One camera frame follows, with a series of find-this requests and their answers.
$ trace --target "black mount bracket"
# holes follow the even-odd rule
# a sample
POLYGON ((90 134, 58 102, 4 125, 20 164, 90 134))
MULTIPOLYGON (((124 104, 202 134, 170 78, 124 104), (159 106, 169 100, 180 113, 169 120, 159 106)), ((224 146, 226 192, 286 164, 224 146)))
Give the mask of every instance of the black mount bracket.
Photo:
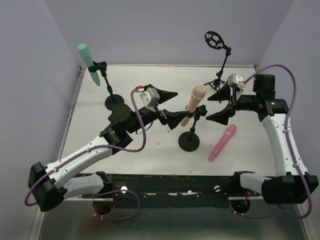
POLYGON ((236 99, 237 89, 225 84, 219 91, 208 98, 208 101, 229 100, 227 106, 217 113, 206 117, 222 125, 228 125, 229 118, 236 114, 236 111, 254 111, 258 113, 261 122, 266 116, 274 114, 287 114, 288 105, 284 99, 275 99, 275 76, 259 74, 255 77, 253 91, 255 95, 241 95, 236 99))
POLYGON ((221 80, 221 77, 222 77, 222 74, 224 73, 224 68, 225 68, 227 59, 231 55, 231 47, 228 47, 225 44, 225 41, 223 40, 223 38, 215 31, 207 31, 204 35, 204 39, 206 44, 208 44, 210 48, 215 50, 220 50, 220 49, 225 50, 225 58, 224 58, 221 70, 216 73, 217 78, 213 81, 210 81, 204 84, 204 85, 209 85, 211 88, 218 91, 220 90, 220 84, 225 83, 225 81, 221 80))
POLYGON ((190 118, 193 117, 194 121, 190 130, 182 133, 179 136, 178 144, 182 150, 186 152, 193 152, 199 147, 200 139, 198 135, 195 133, 196 124, 197 124, 197 121, 200 119, 200 117, 201 116, 204 117, 207 113, 208 111, 206 109, 206 106, 201 105, 201 106, 198 106, 193 113, 190 113, 188 115, 188 117, 190 118))
POLYGON ((93 66, 88 67, 90 73, 95 73, 96 71, 101 72, 101 76, 104 78, 106 83, 106 89, 108 90, 110 96, 108 96, 104 102, 105 107, 112 111, 112 109, 119 104, 124 104, 125 101, 122 96, 113 93, 113 89, 109 84, 107 79, 107 63, 105 61, 102 62, 93 62, 93 66))

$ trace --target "round black base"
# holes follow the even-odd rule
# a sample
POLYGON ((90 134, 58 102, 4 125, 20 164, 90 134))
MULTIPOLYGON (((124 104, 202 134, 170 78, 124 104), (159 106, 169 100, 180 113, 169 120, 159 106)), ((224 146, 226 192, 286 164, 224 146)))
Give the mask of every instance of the round black base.
POLYGON ((120 96, 118 94, 113 94, 113 97, 114 97, 114 99, 111 96, 108 96, 104 102, 106 109, 108 109, 110 111, 112 111, 114 109, 114 107, 117 106, 118 104, 125 103, 122 96, 120 96))
POLYGON ((186 152, 193 152, 199 147, 200 140, 197 134, 193 133, 191 140, 188 141, 189 134, 190 133, 188 131, 182 133, 179 136, 178 144, 182 150, 185 150, 186 152))

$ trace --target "pink cylindrical object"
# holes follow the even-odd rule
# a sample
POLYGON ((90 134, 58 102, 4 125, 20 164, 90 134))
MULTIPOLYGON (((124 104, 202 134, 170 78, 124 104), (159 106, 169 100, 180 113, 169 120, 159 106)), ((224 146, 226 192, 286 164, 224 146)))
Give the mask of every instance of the pink cylindrical object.
POLYGON ((218 154, 224 148, 224 146, 229 141, 229 139, 235 134, 236 130, 237 130, 236 125, 231 124, 230 126, 228 126, 228 128, 225 130, 222 138, 220 139, 220 141, 217 143, 217 145, 212 150, 212 152, 209 156, 210 162, 213 161, 218 156, 218 154))

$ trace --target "gray floor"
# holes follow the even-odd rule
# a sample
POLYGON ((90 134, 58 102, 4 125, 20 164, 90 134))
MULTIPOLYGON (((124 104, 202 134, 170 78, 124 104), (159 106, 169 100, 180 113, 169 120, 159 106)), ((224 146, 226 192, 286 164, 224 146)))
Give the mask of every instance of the gray floor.
MULTIPOLYGON (((143 209, 126 221, 93 217, 90 201, 64 201, 44 217, 41 240, 305 240, 302 222, 280 212, 268 219, 248 219, 229 209, 143 209)), ((248 214, 270 213, 275 206, 253 201, 248 214)), ((131 210, 118 210, 117 216, 131 210)))

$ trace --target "beige object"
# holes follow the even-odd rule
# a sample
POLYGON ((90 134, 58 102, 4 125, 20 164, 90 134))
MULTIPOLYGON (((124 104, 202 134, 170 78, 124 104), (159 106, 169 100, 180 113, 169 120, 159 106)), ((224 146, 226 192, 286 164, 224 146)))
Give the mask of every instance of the beige object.
MULTIPOLYGON (((192 89, 191 98, 190 98, 188 106, 186 107, 185 110, 190 111, 190 113, 193 113, 196 110, 196 108, 198 107, 201 100, 205 98, 206 93, 207 93, 207 88, 205 85, 199 84, 199 85, 195 86, 192 89)), ((181 121, 180 125, 182 127, 185 127, 189 123, 190 119, 191 119, 190 117, 186 116, 181 121)))

